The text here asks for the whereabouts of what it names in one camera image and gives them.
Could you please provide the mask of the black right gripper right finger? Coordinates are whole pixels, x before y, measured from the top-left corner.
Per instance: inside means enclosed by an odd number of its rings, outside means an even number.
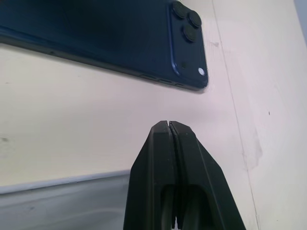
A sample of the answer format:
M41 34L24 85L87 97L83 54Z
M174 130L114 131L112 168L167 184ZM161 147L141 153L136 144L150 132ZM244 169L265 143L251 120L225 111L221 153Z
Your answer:
M169 125L179 175L178 228L246 230L221 167L189 126Z

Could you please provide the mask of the dark blue smartphone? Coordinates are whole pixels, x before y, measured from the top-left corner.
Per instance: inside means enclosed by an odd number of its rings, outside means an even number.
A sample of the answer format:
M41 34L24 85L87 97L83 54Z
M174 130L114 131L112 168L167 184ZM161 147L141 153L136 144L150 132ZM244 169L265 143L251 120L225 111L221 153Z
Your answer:
M0 43L195 91L201 26L179 0L0 0Z

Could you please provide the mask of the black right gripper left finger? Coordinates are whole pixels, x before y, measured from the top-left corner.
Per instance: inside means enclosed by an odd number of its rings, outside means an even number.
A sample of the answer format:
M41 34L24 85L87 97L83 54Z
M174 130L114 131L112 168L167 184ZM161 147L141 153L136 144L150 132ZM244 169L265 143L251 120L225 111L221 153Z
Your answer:
M123 230L172 230L176 182L172 134L160 121L131 168Z

